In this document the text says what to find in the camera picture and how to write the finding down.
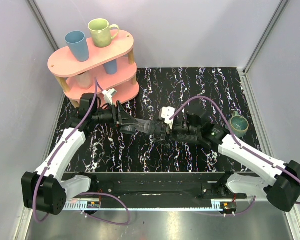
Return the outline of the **clear plastic canister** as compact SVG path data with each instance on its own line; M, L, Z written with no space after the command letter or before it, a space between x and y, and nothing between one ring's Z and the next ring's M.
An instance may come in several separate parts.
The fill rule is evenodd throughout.
M137 130L120 130L123 134L133 135L136 132L141 132L147 135L152 135L155 132L155 125L150 120L137 119Z

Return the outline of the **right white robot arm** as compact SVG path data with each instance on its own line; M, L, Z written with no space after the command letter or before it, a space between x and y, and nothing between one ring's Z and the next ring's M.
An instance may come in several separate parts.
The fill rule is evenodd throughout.
M233 194L246 194L266 198L274 207L290 212L300 197L300 164L286 163L251 147L230 131L211 123L202 114L186 113L186 119L170 120L172 107L160 111L160 119L146 126L146 133L154 135L162 144L169 140L201 146L229 157L248 167L256 177L227 173L217 185L218 195L229 198Z

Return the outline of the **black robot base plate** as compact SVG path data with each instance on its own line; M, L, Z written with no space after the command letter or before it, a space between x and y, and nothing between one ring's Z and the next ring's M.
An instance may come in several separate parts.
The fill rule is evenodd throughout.
M97 172L92 190L114 195L129 209L209 208L212 200L245 200L226 188L226 173Z

